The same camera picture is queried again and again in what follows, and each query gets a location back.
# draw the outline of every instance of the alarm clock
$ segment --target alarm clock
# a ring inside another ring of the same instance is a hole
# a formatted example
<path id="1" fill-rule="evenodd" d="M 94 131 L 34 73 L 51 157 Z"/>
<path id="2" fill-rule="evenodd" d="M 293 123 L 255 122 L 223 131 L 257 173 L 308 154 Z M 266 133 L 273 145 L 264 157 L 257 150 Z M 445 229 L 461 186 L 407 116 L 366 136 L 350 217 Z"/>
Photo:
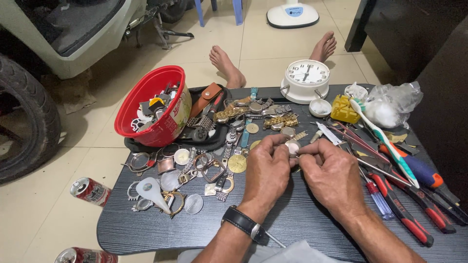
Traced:
<path id="1" fill-rule="evenodd" d="M 281 81 L 281 94 L 291 102 L 310 104 L 328 94 L 330 70 L 322 62 L 310 59 L 292 62 Z"/>

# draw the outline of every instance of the table surface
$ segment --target table surface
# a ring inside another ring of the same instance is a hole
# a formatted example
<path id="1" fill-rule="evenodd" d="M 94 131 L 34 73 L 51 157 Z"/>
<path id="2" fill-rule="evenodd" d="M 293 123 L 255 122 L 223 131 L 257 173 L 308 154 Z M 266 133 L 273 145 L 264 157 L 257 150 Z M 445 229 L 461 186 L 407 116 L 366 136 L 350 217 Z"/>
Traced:
<path id="1" fill-rule="evenodd" d="M 369 89 L 373 87 L 369 84 L 360 85 Z M 326 100 L 332 101 L 337 94 L 343 93 L 346 86 L 330 85 Z M 250 89 L 233 90 L 232 94 L 234 98 L 244 98 L 250 95 Z M 286 103 L 278 87 L 259 88 L 257 98 L 268 97 L 275 99 L 278 103 L 281 103 L 280 101 Z M 309 134 L 299 141 L 303 146 L 307 145 L 317 131 L 317 126 L 311 125 L 309 122 L 317 120 L 323 123 L 323 120 L 311 116 L 308 105 L 288 104 L 291 105 L 295 113 L 299 114 L 300 124 L 296 127 L 296 131 L 307 131 Z M 263 120 L 254 120 L 254 123 L 262 127 Z M 249 147 L 252 142 L 276 133 L 278 132 L 270 129 L 266 131 L 260 129 L 257 134 L 250 134 Z M 421 146 L 417 148 L 420 151 L 417 158 L 435 168 L 424 148 Z M 215 168 L 210 168 L 210 175 L 215 172 Z M 202 248 L 215 236 L 228 206 L 240 203 L 245 186 L 245 172 L 235 174 L 235 188 L 227 197 L 226 202 L 221 202 L 215 196 L 205 197 L 206 181 L 203 178 L 196 178 L 182 186 L 179 191 L 188 196 L 201 195 L 204 200 L 203 209 L 195 215 L 190 215 L 182 210 L 173 219 L 170 219 L 168 215 L 160 213 L 159 209 L 153 207 L 142 212 L 131 210 L 137 201 L 128 201 L 128 186 L 133 181 L 150 176 L 160 178 L 157 176 L 156 168 L 146 171 L 142 177 L 136 177 L 127 167 L 122 169 L 97 223 L 97 239 L 104 250 L 118 255 L 126 255 L 159 249 Z M 314 198 L 301 173 L 292 173 L 291 178 L 286 192 L 271 210 L 263 227 L 285 245 L 290 245 L 299 239 L 305 239 L 311 247 L 328 256 L 353 262 L 365 262 L 362 251 L 357 244 Z M 362 180 L 364 192 L 367 193 L 364 184 Z M 429 262 L 461 263 L 467 261 L 468 228 L 455 226 L 457 233 L 442 234 L 413 199 L 396 187 L 394 190 L 406 209 L 434 237 L 434 245 L 431 248 L 421 245 L 397 219 L 384 221 L 389 229 Z M 368 194 L 365 195 L 365 199 L 371 209 L 378 212 L 375 203 Z M 278 246 L 267 237 L 262 244 L 272 247 Z"/>

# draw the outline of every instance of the white plastic funnel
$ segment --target white plastic funnel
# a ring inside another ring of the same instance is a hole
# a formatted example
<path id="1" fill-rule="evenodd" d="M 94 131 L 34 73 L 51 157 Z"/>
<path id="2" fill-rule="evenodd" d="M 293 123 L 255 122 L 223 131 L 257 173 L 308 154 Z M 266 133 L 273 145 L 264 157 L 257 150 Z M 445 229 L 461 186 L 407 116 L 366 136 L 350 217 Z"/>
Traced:
<path id="1" fill-rule="evenodd" d="M 137 184 L 136 190 L 141 197 L 153 201 L 158 207 L 164 210 L 165 213 L 171 213 L 168 204 L 162 197 L 161 187 L 156 179 L 152 177 L 143 179 Z"/>

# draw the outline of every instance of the red and white can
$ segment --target red and white can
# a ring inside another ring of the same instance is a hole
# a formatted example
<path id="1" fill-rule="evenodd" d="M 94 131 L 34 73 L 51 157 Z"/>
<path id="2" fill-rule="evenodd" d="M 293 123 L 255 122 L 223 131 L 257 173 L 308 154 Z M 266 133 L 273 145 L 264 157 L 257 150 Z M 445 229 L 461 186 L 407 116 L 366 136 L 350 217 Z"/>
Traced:
<path id="1" fill-rule="evenodd" d="M 102 250 L 67 248 L 58 255 L 55 263 L 117 263 L 118 256 Z"/>
<path id="2" fill-rule="evenodd" d="M 112 190 L 91 178 L 83 177 L 72 184 L 70 194 L 81 200 L 104 207 Z"/>

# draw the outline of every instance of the blue plastic stool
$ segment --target blue plastic stool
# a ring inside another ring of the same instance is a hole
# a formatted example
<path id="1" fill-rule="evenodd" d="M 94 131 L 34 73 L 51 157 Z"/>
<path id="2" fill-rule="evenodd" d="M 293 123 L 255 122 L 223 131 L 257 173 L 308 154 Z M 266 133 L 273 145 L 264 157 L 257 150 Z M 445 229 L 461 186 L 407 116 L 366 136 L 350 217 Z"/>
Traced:
<path id="1" fill-rule="evenodd" d="M 242 18 L 242 0 L 232 0 L 233 7 L 234 7 L 234 16 L 235 16 L 235 24 L 242 25 L 243 18 Z M 197 7 L 198 13 L 198 20 L 200 21 L 200 26 L 205 27 L 205 22 L 203 21 L 203 10 L 202 10 L 202 3 L 200 0 L 195 0 L 195 6 Z M 211 8 L 213 11 L 218 10 L 218 4 L 216 0 L 211 0 Z"/>

